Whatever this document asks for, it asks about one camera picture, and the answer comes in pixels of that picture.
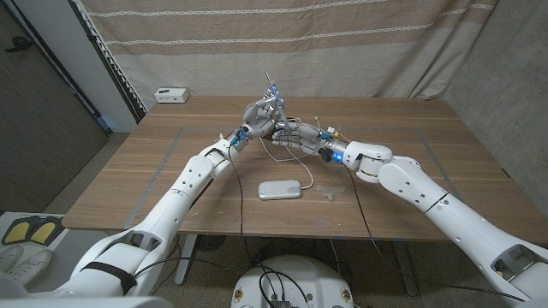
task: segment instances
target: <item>wooden table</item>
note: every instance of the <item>wooden table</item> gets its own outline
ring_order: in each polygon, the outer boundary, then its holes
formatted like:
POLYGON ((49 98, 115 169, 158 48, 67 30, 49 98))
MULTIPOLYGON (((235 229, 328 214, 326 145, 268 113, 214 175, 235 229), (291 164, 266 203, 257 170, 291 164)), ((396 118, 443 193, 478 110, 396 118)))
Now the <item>wooden table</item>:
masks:
MULTIPOLYGON (((129 135, 63 219, 71 229, 123 230, 140 222, 169 189, 186 161, 241 124, 257 98, 190 98, 186 104, 156 104, 129 135)), ((390 147, 417 159, 439 185, 506 232, 548 243, 548 223, 487 149, 443 100, 415 98, 286 98, 286 114, 322 127, 343 125, 346 137, 390 147)), ((272 155, 289 158, 266 144, 272 155)), ((297 162, 276 163, 258 140, 235 162, 243 186, 243 216, 235 173, 215 180, 188 212, 187 234, 366 239, 345 168, 319 157, 302 159, 314 186, 302 198, 260 201, 261 181, 310 178, 297 162), (345 187, 330 202, 316 186, 345 187)), ((380 185, 354 176, 372 235, 379 239, 448 240, 419 210, 380 185)))

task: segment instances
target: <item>white connector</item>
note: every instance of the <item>white connector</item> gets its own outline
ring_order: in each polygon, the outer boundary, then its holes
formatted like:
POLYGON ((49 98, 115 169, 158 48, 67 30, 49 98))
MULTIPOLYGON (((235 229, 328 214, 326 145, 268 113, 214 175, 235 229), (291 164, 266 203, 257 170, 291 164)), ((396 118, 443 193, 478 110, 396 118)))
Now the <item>white connector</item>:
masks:
POLYGON ((184 103, 188 98, 187 88, 159 88, 154 97, 159 103, 184 103))

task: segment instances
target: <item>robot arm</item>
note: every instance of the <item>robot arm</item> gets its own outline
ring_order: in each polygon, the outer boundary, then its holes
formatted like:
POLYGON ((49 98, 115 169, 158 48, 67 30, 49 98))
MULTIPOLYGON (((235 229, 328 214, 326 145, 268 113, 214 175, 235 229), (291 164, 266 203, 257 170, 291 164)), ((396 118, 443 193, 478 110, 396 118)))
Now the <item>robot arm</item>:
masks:
MULTIPOLYGON (((313 149, 312 154, 320 154, 327 162, 357 170, 356 175, 363 181, 380 183, 425 213, 498 291, 524 300, 546 297, 548 288, 543 281, 548 277, 548 250, 492 225, 433 181, 413 158, 392 156, 392 151, 382 145, 349 141, 342 135, 338 138, 340 134, 331 128, 326 132, 313 127, 314 131, 309 132, 310 127, 294 124, 292 132, 276 132, 273 144, 308 153, 313 149)), ((504 299, 511 306, 521 303, 504 299)))
POLYGON ((279 92, 272 86, 259 101, 249 104, 240 128, 206 147, 188 161, 170 190, 146 218, 122 233, 107 237, 82 257, 69 281, 48 294, 33 296, 108 297, 148 295, 166 258, 169 245, 185 215, 209 181, 219 177, 251 139, 269 133, 280 119, 279 92))

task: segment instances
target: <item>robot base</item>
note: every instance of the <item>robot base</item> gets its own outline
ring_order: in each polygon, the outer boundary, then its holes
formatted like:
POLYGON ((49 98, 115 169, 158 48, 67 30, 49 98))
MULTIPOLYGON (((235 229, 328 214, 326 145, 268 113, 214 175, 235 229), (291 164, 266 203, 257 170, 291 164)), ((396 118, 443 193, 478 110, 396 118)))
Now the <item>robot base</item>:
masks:
MULTIPOLYGON (((354 301, 348 287, 348 283, 332 268, 318 260, 297 256, 284 255, 269 258, 259 267, 251 268, 236 283, 232 294, 232 308, 268 308, 268 303, 263 298, 259 289, 259 278, 269 269, 284 273, 291 277, 307 296, 310 308, 354 308, 354 301)), ((272 287, 276 291, 273 297, 271 284, 263 277, 261 286, 268 297, 274 300, 272 304, 280 308, 300 307, 307 304, 299 291, 299 288, 288 278, 280 275, 285 292, 285 300, 282 299, 282 286, 276 274, 268 274, 272 287)))

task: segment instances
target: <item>beige fabric backdrop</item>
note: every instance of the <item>beige fabric backdrop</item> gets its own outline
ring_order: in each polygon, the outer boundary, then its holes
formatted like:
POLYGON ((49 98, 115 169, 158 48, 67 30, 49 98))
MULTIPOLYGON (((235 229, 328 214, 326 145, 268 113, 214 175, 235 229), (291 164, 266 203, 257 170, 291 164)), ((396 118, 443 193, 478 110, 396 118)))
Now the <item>beige fabric backdrop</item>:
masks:
POLYGON ((162 86, 260 96, 440 93, 496 0, 82 0, 150 106, 162 86))

